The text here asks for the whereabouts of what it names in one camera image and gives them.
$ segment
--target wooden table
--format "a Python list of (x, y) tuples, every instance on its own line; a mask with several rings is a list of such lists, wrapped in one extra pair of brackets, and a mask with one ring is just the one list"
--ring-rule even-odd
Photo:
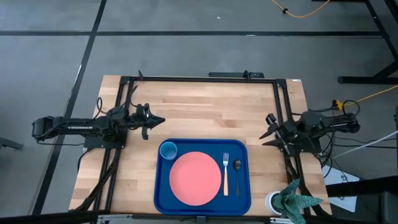
[[(99, 90), (103, 111), (114, 106), (119, 80), (120, 76), (104, 76)], [(261, 145), (274, 136), (259, 140), (268, 128), (267, 114), (277, 114), (271, 84), (150, 81), (134, 85), (138, 88), (132, 102), (149, 103), (152, 113), (166, 118), (166, 122), (148, 131), (148, 141), (142, 139), (141, 129), (129, 131), (121, 153), (111, 212), (159, 214), (154, 206), (155, 170), (157, 151), (165, 139), (227, 138), (240, 140), (248, 149), (252, 199), (245, 215), (271, 215), (264, 206), (265, 196), (287, 186), (282, 153), (275, 147)], [(287, 80), (287, 85), (292, 111), (306, 111), (301, 81)], [(104, 149), (95, 149), (81, 160), (71, 209), (79, 206), (97, 184), (103, 156)], [(314, 197), (324, 200), (322, 208), (331, 213), (319, 161), (310, 153), (300, 156), (307, 188)], [(107, 190), (105, 185), (100, 208), (104, 208)]]

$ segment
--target concrete floor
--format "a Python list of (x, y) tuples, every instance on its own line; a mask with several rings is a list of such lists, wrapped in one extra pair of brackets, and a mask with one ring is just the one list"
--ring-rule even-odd
[[(295, 14), (321, 4), (280, 3)], [(372, 3), (396, 43), (398, 24), (382, 1)], [(0, 0), (0, 31), (90, 31), (99, 6), (100, 0)], [(283, 15), (271, 0), (113, 0), (106, 4), (99, 30), (375, 31), (377, 27), (361, 3), (331, 2), (312, 17), (295, 19)], [(0, 37), (0, 136), (25, 144), (22, 150), (0, 150), (0, 217), (30, 213), (50, 152), (31, 138), (30, 124), (63, 114), (87, 41), (88, 37)], [(136, 75), (139, 69), (144, 75), (202, 77), (208, 72), (263, 72), (269, 78), (302, 79), (309, 107), (324, 108), (332, 99), (357, 100), (388, 88), (340, 85), (336, 78), (373, 75), (391, 62), (386, 43), (378, 37), (97, 37), (73, 116), (92, 115), (103, 75)], [(393, 132), (396, 96), (391, 91), (361, 103), (360, 132), (339, 136), (366, 141)], [(81, 139), (67, 137), (65, 142)], [(395, 146), (394, 142), (384, 145)], [(335, 154), (348, 149), (336, 147)], [(67, 211), (80, 154), (80, 147), (62, 148), (44, 213)], [(338, 162), (344, 171), (365, 179), (397, 174), (394, 149), (363, 149), (339, 157)], [(363, 205), (357, 210), (360, 217), (374, 219)]]

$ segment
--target silver fork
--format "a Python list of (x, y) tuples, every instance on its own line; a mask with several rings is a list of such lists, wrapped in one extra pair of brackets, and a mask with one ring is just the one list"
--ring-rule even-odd
[(228, 174), (226, 171), (226, 166), (228, 166), (228, 157), (229, 153), (224, 152), (224, 157), (223, 157), (223, 164), (224, 164), (224, 196), (228, 196)]

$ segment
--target spoon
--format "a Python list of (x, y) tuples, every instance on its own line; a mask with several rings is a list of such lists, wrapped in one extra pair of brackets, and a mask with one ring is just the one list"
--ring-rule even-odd
[(239, 159), (234, 160), (234, 169), (236, 170), (236, 195), (239, 196), (239, 181), (238, 181), (238, 170), (241, 168), (241, 161)]

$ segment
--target blue tray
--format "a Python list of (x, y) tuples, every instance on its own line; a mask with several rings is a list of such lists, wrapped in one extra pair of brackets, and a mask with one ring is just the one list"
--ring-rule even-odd
[[(156, 167), (156, 182), (154, 203), (159, 212), (166, 215), (204, 215), (204, 216), (237, 216), (245, 214), (251, 205), (248, 151), (243, 143), (232, 139), (167, 139), (164, 142), (177, 145), (177, 157), (168, 161), (158, 153)], [(179, 201), (170, 188), (169, 176), (173, 163), (188, 152), (203, 152), (211, 156), (219, 165), (221, 171), (221, 186), (216, 197), (210, 202), (191, 206)], [(223, 153), (229, 153), (228, 161), (228, 191), (224, 196), (224, 165)], [(239, 196), (236, 195), (236, 171), (233, 161), (241, 160), (239, 170)]]

